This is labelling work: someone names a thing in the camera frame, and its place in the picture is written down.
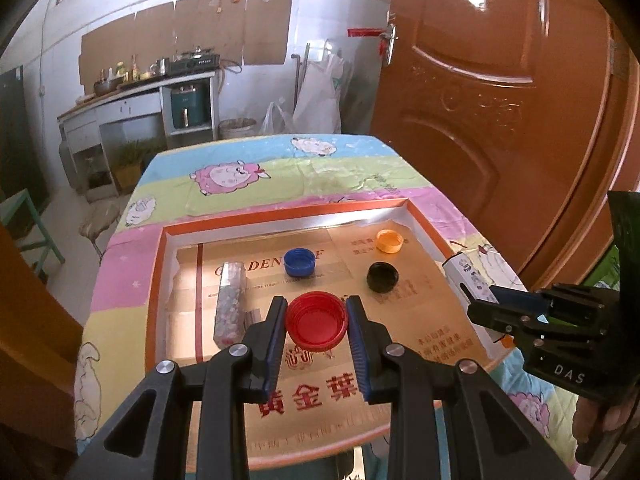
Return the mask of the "person right hand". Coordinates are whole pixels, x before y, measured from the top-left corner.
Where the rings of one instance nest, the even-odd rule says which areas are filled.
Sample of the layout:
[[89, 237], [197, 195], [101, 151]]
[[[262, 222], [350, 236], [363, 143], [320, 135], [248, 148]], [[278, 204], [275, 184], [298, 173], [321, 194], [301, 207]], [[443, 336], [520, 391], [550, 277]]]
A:
[[619, 430], [626, 424], [635, 400], [634, 394], [628, 396], [624, 403], [611, 406], [605, 415], [600, 415], [601, 405], [598, 402], [580, 396], [573, 416], [573, 437], [582, 443], [588, 441], [594, 427], [600, 428], [603, 432]]

